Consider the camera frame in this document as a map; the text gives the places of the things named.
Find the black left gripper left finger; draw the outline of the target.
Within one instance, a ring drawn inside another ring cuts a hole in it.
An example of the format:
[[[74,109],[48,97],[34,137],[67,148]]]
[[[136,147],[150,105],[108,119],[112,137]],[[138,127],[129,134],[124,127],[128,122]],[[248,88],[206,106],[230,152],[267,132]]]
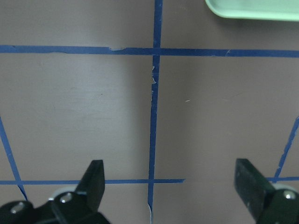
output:
[[[93,160],[85,171],[76,193],[81,195],[87,206],[94,212],[98,211],[105,191],[105,175],[103,160]]]

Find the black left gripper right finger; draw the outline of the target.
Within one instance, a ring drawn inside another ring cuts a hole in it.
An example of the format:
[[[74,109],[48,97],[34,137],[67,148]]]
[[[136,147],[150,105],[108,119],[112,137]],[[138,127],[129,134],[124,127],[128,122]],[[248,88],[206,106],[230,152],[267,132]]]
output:
[[[248,159],[236,159],[234,186],[255,221],[269,206],[276,189]]]

